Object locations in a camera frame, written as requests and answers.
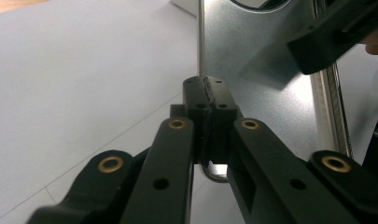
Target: black mechanical part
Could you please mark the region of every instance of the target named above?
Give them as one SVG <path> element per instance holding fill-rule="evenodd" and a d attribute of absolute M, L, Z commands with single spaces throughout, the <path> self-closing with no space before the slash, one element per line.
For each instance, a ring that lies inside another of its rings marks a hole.
<path fill-rule="evenodd" d="M 133 157 L 111 150 L 90 160 L 62 202 L 39 208 L 28 224 L 117 223 L 133 185 Z"/>
<path fill-rule="evenodd" d="M 119 151 L 94 157 L 65 199 L 38 209 L 29 223 L 189 223 L 193 146 L 228 159 L 246 223 L 378 223 L 378 182 L 364 169 L 329 151 L 316 153 L 308 169 L 264 123 L 233 119 L 242 116 L 234 106 L 216 113 L 220 104 L 234 105 L 221 80 L 194 80 L 185 104 L 172 106 L 171 114 L 190 114 L 203 127 L 171 117 L 152 147 L 134 158 Z M 203 90 L 200 102 L 190 96 L 196 88 Z M 223 132 L 214 134 L 218 125 Z M 217 140 L 221 153 L 208 149 Z"/>
<path fill-rule="evenodd" d="M 228 177 L 246 223 L 358 223 L 262 122 L 238 119 Z"/>
<path fill-rule="evenodd" d="M 173 117 L 157 132 L 120 223 L 189 223 L 193 123 Z"/>
<path fill-rule="evenodd" d="M 338 0 L 287 43 L 300 70 L 331 65 L 378 26 L 378 0 Z"/>
<path fill-rule="evenodd" d="M 210 122 L 210 139 L 204 158 L 213 164 L 229 162 L 229 131 L 232 123 L 241 115 L 229 88 L 221 79 L 206 77 L 204 79 L 206 94 L 212 110 Z"/>
<path fill-rule="evenodd" d="M 378 137 L 376 136 L 371 138 L 363 168 L 378 178 Z"/>
<path fill-rule="evenodd" d="M 210 134 L 211 108 L 200 77 L 191 77 L 183 82 L 183 104 L 171 105 L 170 116 L 190 119 L 194 125 L 194 163 L 202 163 L 202 152 L 206 148 L 204 139 Z"/>
<path fill-rule="evenodd" d="M 314 153 L 309 165 L 352 215 L 362 223 L 378 223 L 378 180 L 367 170 L 333 151 Z"/>

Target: small hole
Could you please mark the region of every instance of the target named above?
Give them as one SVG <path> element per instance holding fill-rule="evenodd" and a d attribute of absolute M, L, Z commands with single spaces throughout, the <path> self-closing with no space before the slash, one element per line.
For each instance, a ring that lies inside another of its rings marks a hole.
<path fill-rule="evenodd" d="M 255 122 L 252 122 L 252 121 L 246 121 L 246 122 L 245 122 L 245 125 L 248 126 L 248 127 L 251 127 L 251 128 L 256 127 L 256 123 L 255 123 Z"/>
<path fill-rule="evenodd" d="M 169 187 L 169 181 L 165 178 L 156 179 L 153 182 L 155 189 L 167 189 Z"/>
<path fill-rule="evenodd" d="M 182 129 L 186 127 L 186 122 L 183 120 L 176 119 L 169 122 L 169 127 L 173 129 Z"/>
<path fill-rule="evenodd" d="M 124 160 L 118 156 L 109 156 L 101 160 L 98 164 L 98 170 L 101 173 L 110 174 L 122 167 Z"/>
<path fill-rule="evenodd" d="M 305 186 L 304 182 L 302 182 L 299 179 L 291 179 L 290 180 L 290 185 L 291 187 L 295 189 L 306 189 L 307 187 Z"/>
<path fill-rule="evenodd" d="M 104 164 L 104 167 L 106 168 L 113 168 L 115 166 L 117 166 L 119 162 L 116 161 L 116 160 L 110 160 L 110 161 L 106 161 L 105 164 Z"/>
<path fill-rule="evenodd" d="M 241 125 L 244 128 L 250 130 L 256 130 L 259 127 L 259 125 L 254 120 L 244 120 L 242 121 Z"/>
<path fill-rule="evenodd" d="M 206 108 L 206 106 L 203 105 L 203 104 L 198 104 L 197 107 L 200 108 L 200 109 L 204 109 L 204 108 Z"/>
<path fill-rule="evenodd" d="M 335 166 L 337 168 L 343 168 L 343 163 L 340 162 L 340 161 L 336 161 L 336 160 L 331 159 L 331 160 L 329 160 L 329 163 L 330 163 L 330 165 Z"/>
<path fill-rule="evenodd" d="M 174 126 L 176 128 L 180 128 L 180 127 L 182 127 L 182 125 L 183 125 L 183 122 L 179 121 L 179 120 L 172 122 L 172 126 Z"/>
<path fill-rule="evenodd" d="M 322 158 L 322 163 L 330 170 L 340 173 L 348 173 L 351 166 L 345 160 L 335 156 L 325 156 Z"/>

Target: metal plate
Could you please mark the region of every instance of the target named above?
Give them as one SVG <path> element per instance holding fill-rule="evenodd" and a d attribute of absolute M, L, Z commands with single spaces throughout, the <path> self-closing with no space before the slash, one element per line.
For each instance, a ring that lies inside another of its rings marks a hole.
<path fill-rule="evenodd" d="M 321 149 L 350 156 L 336 67 L 303 75 L 286 46 L 322 8 L 308 0 L 265 11 L 200 3 L 200 76 L 223 79 L 244 116 L 265 122 L 304 160 Z"/>

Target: metal edge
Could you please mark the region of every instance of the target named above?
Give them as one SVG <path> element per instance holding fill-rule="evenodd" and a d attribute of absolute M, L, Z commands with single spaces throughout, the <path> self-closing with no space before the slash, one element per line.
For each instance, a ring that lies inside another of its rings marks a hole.
<path fill-rule="evenodd" d="M 314 0 L 314 13 L 317 17 L 327 7 L 326 0 Z M 313 76 L 313 85 L 321 85 L 327 117 L 332 132 L 334 149 L 349 158 L 353 158 L 351 141 L 343 107 L 338 67 L 336 63 L 319 72 L 319 77 Z"/>
<path fill-rule="evenodd" d="M 200 166 L 200 171 L 203 173 L 204 176 L 206 176 L 209 180 L 216 182 L 216 183 L 229 183 L 229 179 L 227 178 L 227 165 L 214 165 L 214 164 L 209 164 L 208 167 L 205 167 L 201 164 Z M 216 170 L 218 168 L 222 168 L 226 170 L 226 174 L 223 175 L 218 175 L 215 174 Z"/>
<path fill-rule="evenodd" d="M 197 24 L 198 24 L 198 30 L 197 30 L 197 72 L 199 77 L 205 77 L 206 74 L 204 74 L 203 71 L 203 64 L 204 64 L 204 53 L 205 53 L 205 44 L 204 44 L 204 0 L 198 0 L 198 16 L 197 16 Z"/>

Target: circular cutout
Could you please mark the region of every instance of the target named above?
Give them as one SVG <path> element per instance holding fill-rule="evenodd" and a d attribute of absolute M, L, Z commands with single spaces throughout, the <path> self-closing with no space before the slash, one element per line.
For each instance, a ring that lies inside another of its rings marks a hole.
<path fill-rule="evenodd" d="M 98 170 L 105 174 L 110 174 L 121 168 L 123 159 L 118 156 L 109 156 L 101 160 L 98 164 Z"/>
<path fill-rule="evenodd" d="M 172 120 L 169 122 L 169 127 L 172 129 L 182 129 L 186 127 L 186 122 L 180 119 Z"/>
<path fill-rule="evenodd" d="M 335 156 L 325 156 L 322 158 L 322 163 L 335 172 L 348 173 L 351 170 L 348 162 Z"/>
<path fill-rule="evenodd" d="M 169 181 L 165 178 L 156 179 L 153 182 L 153 187 L 155 189 L 167 189 L 169 187 Z"/>
<path fill-rule="evenodd" d="M 241 124 L 244 128 L 250 129 L 250 130 L 256 130 L 259 127 L 257 122 L 255 122 L 254 120 L 250 120 L 250 119 L 242 121 Z"/>
<path fill-rule="evenodd" d="M 254 9 L 256 11 L 269 11 L 282 6 L 287 3 L 288 0 L 232 0 L 232 2 L 240 7 Z"/>
<path fill-rule="evenodd" d="M 290 186 L 295 188 L 295 189 L 301 189 L 301 190 L 307 188 L 307 186 L 305 186 L 304 182 L 302 182 L 299 179 L 291 179 L 290 180 Z"/>

